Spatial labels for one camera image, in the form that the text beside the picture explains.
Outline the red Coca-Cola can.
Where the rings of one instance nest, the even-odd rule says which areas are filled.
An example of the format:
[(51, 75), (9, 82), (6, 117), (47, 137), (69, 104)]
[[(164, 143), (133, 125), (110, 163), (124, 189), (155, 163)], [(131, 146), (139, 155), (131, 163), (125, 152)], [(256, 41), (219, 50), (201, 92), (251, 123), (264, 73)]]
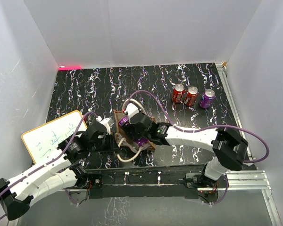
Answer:
[(194, 105), (196, 99), (197, 99), (197, 96), (198, 96), (198, 89), (194, 86), (191, 86), (188, 88), (187, 90), (187, 95), (184, 99), (184, 104), (187, 105), (187, 106), (192, 106)]
[(175, 84), (173, 87), (172, 102), (178, 104), (182, 101), (183, 95), (185, 93), (185, 87), (183, 84)]

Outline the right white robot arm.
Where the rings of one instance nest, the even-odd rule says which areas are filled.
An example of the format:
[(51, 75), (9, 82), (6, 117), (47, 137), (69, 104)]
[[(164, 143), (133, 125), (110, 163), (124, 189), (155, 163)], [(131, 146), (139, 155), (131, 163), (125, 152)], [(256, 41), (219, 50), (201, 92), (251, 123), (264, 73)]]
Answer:
[(188, 132), (187, 128), (175, 128), (170, 123), (156, 123), (143, 113), (129, 116), (128, 119), (129, 129), (134, 136), (145, 138), (156, 145), (186, 145), (215, 154), (204, 165), (201, 174), (184, 179), (193, 187), (213, 187), (226, 172), (242, 169), (248, 142), (232, 128)]

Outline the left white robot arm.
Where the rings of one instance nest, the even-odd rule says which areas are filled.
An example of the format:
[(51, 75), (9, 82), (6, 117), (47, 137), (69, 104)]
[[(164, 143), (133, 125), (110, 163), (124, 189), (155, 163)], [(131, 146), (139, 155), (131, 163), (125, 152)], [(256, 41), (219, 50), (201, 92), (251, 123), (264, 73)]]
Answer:
[(18, 219), (36, 202), (61, 189), (86, 186), (88, 176), (79, 160), (92, 152), (107, 151), (112, 141), (109, 119), (103, 119), (60, 142), (56, 151), (21, 174), (0, 178), (4, 217)]

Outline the burlap canvas tote bag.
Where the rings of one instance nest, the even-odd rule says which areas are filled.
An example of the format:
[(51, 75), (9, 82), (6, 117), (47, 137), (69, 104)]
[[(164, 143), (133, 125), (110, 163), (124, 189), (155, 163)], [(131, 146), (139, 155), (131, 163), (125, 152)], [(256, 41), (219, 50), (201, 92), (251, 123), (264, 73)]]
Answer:
[(115, 133), (116, 143), (118, 147), (122, 147), (122, 146), (128, 147), (133, 153), (135, 153), (133, 157), (131, 157), (130, 159), (126, 159), (126, 160), (122, 159), (120, 154), (117, 154), (117, 157), (121, 162), (131, 162), (134, 159), (136, 159), (142, 151), (144, 150), (155, 151), (156, 149), (156, 145), (150, 141), (148, 141), (144, 146), (138, 147), (137, 144), (133, 142), (137, 138), (134, 138), (133, 130), (129, 128), (130, 125), (125, 126), (125, 127), (120, 127), (118, 125), (119, 120), (126, 115), (124, 114), (125, 105), (129, 103), (136, 105), (142, 113), (146, 113), (143, 106), (138, 101), (132, 98), (125, 100), (122, 106), (122, 111), (114, 110), (114, 117), (116, 120), (116, 130), (117, 130)]

